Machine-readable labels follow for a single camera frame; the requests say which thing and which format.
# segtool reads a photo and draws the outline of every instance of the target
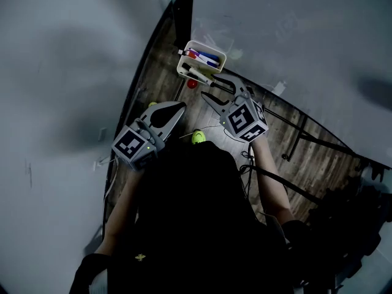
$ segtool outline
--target gray wall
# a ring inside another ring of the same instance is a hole
[[[0,0],[0,284],[67,293],[119,115],[169,0]],[[100,128],[107,128],[98,142]]]
[[[194,0],[192,38],[392,166],[392,0]]]

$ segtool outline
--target forearm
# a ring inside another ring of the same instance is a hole
[[[256,138],[251,145],[256,166],[278,175],[266,137],[262,135]],[[284,186],[261,173],[257,173],[257,181],[260,199],[266,213],[275,216],[281,224],[294,220]]]
[[[137,212],[135,196],[142,176],[143,172],[131,171],[129,173],[124,189],[106,223],[105,238],[96,251],[97,253],[111,255],[118,238],[129,228],[130,223],[134,222]]]

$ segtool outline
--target red ball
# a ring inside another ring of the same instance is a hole
[[[188,85],[188,87],[190,89],[194,89],[197,86],[197,81],[195,81],[195,80],[188,80],[187,85]]]

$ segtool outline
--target person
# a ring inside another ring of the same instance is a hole
[[[267,138],[251,146],[256,166],[277,174]],[[129,173],[102,244],[83,259],[70,292],[293,293],[286,240],[255,217],[234,158],[211,141],[171,148]],[[284,186],[261,174],[257,181],[264,212],[295,238],[302,222]]]

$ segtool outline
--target wooden floor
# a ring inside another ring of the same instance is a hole
[[[178,49],[173,45],[174,41],[174,24],[172,19],[168,18],[150,51],[138,81],[135,102],[130,111],[130,120],[142,114],[152,101],[163,102],[175,99],[183,79],[176,73],[179,56],[177,55]],[[247,85],[252,87],[255,100],[264,101],[266,108],[292,123],[300,125],[298,110],[258,86]],[[189,89],[186,85],[183,86],[178,100],[185,102],[187,109],[178,124],[180,133],[185,135],[195,129],[217,126],[204,130],[207,139],[228,151],[235,158],[238,167],[247,164],[248,161],[241,155],[241,151],[247,151],[248,144],[234,141],[224,134],[223,127],[219,125],[218,114],[201,98],[201,91],[210,92],[221,100],[230,97],[229,94],[220,89],[209,88],[200,84],[195,89]],[[305,140],[300,140],[290,162],[283,160],[282,155],[290,152],[298,131],[268,113],[266,113],[266,118],[269,125],[269,146],[279,174],[298,187],[321,198],[327,188],[332,190],[343,188],[347,182],[347,176],[357,176],[361,173],[354,170],[360,163],[359,159]],[[331,134],[310,119],[307,121],[305,130],[314,137],[340,144]],[[182,138],[181,141],[190,142],[190,137]],[[127,172],[127,167],[120,163],[113,189],[108,196],[107,219],[121,194]],[[294,216],[306,222],[309,215],[308,211],[314,205],[290,189],[288,189],[288,197]],[[250,201],[257,217],[262,219],[261,214],[257,212],[262,211],[262,207],[258,197],[255,174],[251,182]]]

